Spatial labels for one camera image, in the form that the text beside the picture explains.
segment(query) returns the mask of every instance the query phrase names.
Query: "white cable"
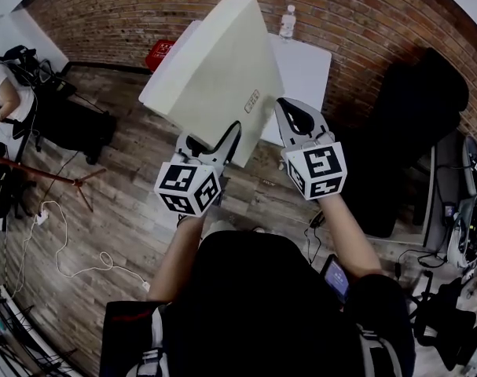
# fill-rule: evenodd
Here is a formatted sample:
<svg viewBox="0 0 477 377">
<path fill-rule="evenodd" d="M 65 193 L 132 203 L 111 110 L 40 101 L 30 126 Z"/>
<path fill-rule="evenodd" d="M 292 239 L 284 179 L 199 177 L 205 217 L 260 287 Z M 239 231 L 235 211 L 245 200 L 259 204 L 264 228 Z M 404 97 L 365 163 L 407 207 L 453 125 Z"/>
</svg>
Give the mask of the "white cable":
<svg viewBox="0 0 477 377">
<path fill-rule="evenodd" d="M 8 218 L 6 215 L 6 234 L 4 236 L 4 283 L 8 286 Z"/>
<path fill-rule="evenodd" d="M 147 282 L 144 280 L 144 278 L 142 278 L 140 275 L 138 275 L 137 273 L 134 273 L 133 271 L 131 271 L 130 269 L 127 269 L 127 268 L 124 268 L 124 267 L 121 267 L 119 265 L 114 265 L 114 261 L 112 260 L 112 257 L 111 255 L 107 252 L 107 251 L 102 251 L 100 254 L 99 254 L 99 259 L 102 261 L 102 263 L 107 267 L 107 268 L 99 268 L 99 267 L 90 267 L 90 268 L 86 268 L 86 269 L 81 269 L 80 271 L 78 271 L 77 273 L 73 273 L 72 275 L 68 275 L 66 273 L 63 273 L 61 270 L 60 270 L 60 263 L 58 262 L 58 255 L 61 251 L 63 251 L 63 249 L 66 248 L 67 246 L 67 243 L 68 243 L 68 225 L 67 225 L 67 219 L 65 219 L 65 216 L 64 216 L 64 212 L 62 211 L 62 207 L 60 206 L 59 203 L 57 203 L 57 201 L 44 201 L 42 204 L 41 204 L 41 212 L 42 212 L 42 209 L 43 207 L 45 206 L 45 204 L 47 203 L 53 203 L 53 204 L 56 204 L 58 206 L 58 209 L 60 210 L 60 213 L 62 215 L 62 219 L 64 220 L 64 223 L 65 223 L 65 243 L 64 245 L 57 250 L 57 252 L 55 253 L 55 262 L 56 262 L 56 265 L 57 265 L 57 271 L 59 274 L 61 274 L 62 276 L 65 276 L 66 278 L 74 278 L 74 276 L 77 276 L 79 275 L 80 273 L 85 273 L 85 272 L 88 272 L 88 271 L 110 271 L 111 269 L 122 269 L 123 271 L 126 271 L 134 276 L 136 276 L 138 279 L 140 279 L 142 281 L 142 286 L 145 288 L 145 285 L 147 284 Z M 25 254 L 27 253 L 27 247 L 28 247 L 28 242 L 31 240 L 32 238 L 32 232 L 34 230 L 34 225 L 35 223 L 37 222 L 37 215 L 34 216 L 34 221 L 32 222 L 32 226 L 31 226 L 31 233 L 30 233 L 30 236 L 24 240 L 24 242 L 22 243 L 22 259 L 21 259 L 21 264 L 20 264 L 20 269 L 18 271 L 18 277 L 17 277 L 17 283 L 15 285 L 15 290 L 13 292 L 13 296 L 11 296 L 11 298 L 14 297 L 14 295 L 18 292 L 21 291 L 22 287 L 24 286 L 24 282 L 25 282 Z M 104 259 L 102 258 L 102 256 L 106 256 L 106 258 L 108 258 L 108 260 L 110 261 L 109 263 L 107 263 L 106 261 L 104 261 Z M 20 281 L 20 275 L 21 275 L 21 285 L 20 287 L 18 287 L 18 283 Z"/>
</svg>

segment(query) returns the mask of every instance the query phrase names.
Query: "rack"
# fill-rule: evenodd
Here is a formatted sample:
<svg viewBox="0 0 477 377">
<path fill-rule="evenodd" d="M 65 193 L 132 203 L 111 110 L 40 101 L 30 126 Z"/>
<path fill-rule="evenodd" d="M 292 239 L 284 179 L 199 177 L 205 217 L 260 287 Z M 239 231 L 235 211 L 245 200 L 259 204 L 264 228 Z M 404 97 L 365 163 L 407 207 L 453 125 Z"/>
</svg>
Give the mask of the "rack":
<svg viewBox="0 0 477 377">
<path fill-rule="evenodd" d="M 19 310 L 0 287 L 0 377 L 82 377 L 68 360 L 75 350 L 54 351 L 28 319 L 31 309 Z"/>
</svg>

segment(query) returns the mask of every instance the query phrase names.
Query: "phone screen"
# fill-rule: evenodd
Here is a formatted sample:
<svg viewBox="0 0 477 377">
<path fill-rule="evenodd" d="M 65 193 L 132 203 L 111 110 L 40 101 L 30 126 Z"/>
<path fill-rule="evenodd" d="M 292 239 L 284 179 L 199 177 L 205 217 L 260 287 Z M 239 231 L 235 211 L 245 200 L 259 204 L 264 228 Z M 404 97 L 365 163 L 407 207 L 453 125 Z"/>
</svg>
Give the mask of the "phone screen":
<svg viewBox="0 0 477 377">
<path fill-rule="evenodd" d="M 329 264 L 325 267 L 325 282 L 336 292 L 339 300 L 344 303 L 350 286 L 347 276 L 341 265 L 338 264 L 336 257 L 329 258 L 328 261 Z"/>
</svg>

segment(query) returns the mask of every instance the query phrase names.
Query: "brick wall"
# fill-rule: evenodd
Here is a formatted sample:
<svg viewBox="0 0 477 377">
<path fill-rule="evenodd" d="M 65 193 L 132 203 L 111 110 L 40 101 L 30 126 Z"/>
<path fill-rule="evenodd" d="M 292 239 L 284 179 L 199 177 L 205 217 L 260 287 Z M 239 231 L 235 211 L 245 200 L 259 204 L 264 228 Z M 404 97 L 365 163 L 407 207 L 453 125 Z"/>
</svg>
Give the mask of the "brick wall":
<svg viewBox="0 0 477 377">
<path fill-rule="evenodd" d="M 26 0 L 24 5 L 70 60 L 145 66 L 160 38 L 175 40 L 219 0 Z M 329 50 L 326 113 L 361 123 L 387 66 L 414 63 L 433 46 L 464 75 L 469 108 L 460 129 L 477 137 L 477 26 L 453 0 L 259 0 L 278 32 L 295 4 L 295 38 Z"/>
</svg>

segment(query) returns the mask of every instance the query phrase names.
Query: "water bottle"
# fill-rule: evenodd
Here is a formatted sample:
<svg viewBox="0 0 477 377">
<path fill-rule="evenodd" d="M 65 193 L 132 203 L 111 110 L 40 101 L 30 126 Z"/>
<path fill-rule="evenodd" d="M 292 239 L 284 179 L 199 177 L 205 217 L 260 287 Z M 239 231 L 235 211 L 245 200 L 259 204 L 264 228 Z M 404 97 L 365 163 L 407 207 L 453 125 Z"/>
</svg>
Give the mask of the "water bottle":
<svg viewBox="0 0 477 377">
<path fill-rule="evenodd" d="M 285 40 L 291 40 L 294 35 L 295 7 L 292 4 L 287 6 L 287 12 L 282 16 L 282 25 L 280 26 L 279 36 Z"/>
</svg>

